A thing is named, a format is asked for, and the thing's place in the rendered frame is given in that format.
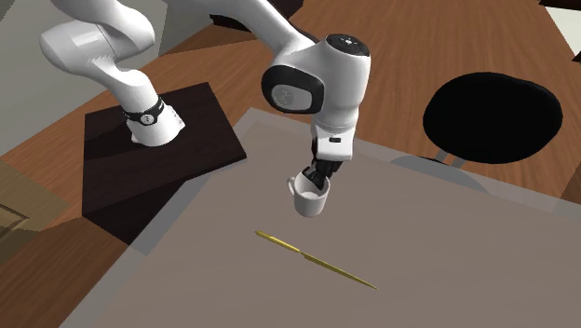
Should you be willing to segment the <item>white mug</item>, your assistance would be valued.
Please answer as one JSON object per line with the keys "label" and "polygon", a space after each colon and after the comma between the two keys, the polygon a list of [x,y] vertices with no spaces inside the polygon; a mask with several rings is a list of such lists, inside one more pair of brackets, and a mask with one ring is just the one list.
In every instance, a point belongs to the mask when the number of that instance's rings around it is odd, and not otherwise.
{"label": "white mug", "polygon": [[299,172],[288,178],[287,187],[292,195],[294,209],[304,217],[315,217],[323,211],[331,185],[330,180],[324,178],[323,187],[319,189]]}

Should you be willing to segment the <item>gold knife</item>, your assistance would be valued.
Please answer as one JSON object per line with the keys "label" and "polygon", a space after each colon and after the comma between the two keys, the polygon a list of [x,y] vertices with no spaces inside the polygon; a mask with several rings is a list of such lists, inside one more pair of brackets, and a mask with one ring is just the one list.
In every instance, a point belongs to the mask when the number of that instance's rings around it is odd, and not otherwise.
{"label": "gold knife", "polygon": [[371,284],[371,283],[369,283],[369,282],[367,282],[367,281],[365,281],[365,280],[363,280],[363,279],[361,279],[361,278],[359,278],[359,277],[357,277],[357,276],[355,276],[353,274],[350,274],[350,273],[348,273],[348,272],[340,269],[339,267],[333,266],[333,265],[331,265],[331,264],[329,264],[329,263],[327,263],[325,261],[322,261],[322,260],[316,258],[315,256],[313,256],[312,254],[303,252],[299,248],[297,248],[297,247],[289,244],[288,242],[286,242],[284,240],[278,239],[278,238],[276,238],[276,237],[274,237],[274,236],[272,236],[270,234],[267,234],[267,233],[265,233],[263,231],[260,231],[260,230],[256,230],[255,231],[255,234],[257,236],[259,236],[259,237],[261,237],[263,239],[266,239],[266,240],[268,240],[268,241],[270,241],[272,243],[275,243],[276,245],[281,246],[281,247],[283,247],[283,248],[285,248],[285,249],[287,249],[289,251],[292,251],[292,252],[295,252],[295,253],[300,254],[305,260],[310,261],[310,262],[312,262],[312,263],[314,263],[314,264],[316,264],[316,265],[318,265],[320,267],[325,267],[326,269],[328,269],[328,270],[330,270],[332,272],[335,272],[335,273],[337,273],[337,274],[339,274],[339,275],[341,275],[343,277],[346,277],[346,278],[348,278],[350,280],[356,281],[356,282],[358,282],[360,284],[363,284],[365,286],[368,286],[368,287],[370,287],[370,288],[372,288],[374,290],[379,290],[373,284]]}

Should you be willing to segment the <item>grey table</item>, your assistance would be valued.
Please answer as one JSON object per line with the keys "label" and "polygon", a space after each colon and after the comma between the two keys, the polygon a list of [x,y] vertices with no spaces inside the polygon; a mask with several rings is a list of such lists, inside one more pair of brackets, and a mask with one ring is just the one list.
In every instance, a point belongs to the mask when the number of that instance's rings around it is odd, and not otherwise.
{"label": "grey table", "polygon": [[60,328],[581,328],[581,206],[360,141],[304,218],[308,126],[251,109],[235,132],[246,159],[185,183]]}

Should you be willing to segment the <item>dark robot stand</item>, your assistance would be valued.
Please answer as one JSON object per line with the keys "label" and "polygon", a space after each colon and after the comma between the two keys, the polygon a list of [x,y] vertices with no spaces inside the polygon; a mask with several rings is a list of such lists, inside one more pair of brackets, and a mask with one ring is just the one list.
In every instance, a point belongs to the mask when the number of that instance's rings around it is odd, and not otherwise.
{"label": "dark robot stand", "polygon": [[85,116],[82,214],[126,244],[186,181],[247,156],[209,83],[161,97],[185,123],[162,146],[133,143],[119,106]]}

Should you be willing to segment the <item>black round chair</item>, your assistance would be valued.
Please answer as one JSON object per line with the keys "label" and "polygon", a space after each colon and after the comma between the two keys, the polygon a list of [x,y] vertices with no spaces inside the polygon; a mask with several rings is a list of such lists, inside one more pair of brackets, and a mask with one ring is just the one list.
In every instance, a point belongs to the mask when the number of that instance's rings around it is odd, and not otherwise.
{"label": "black round chair", "polygon": [[392,163],[488,193],[482,180],[464,171],[467,163],[520,163],[543,150],[562,124],[560,101],[542,85],[495,72],[459,75],[435,91],[423,113],[423,131],[437,154]]}

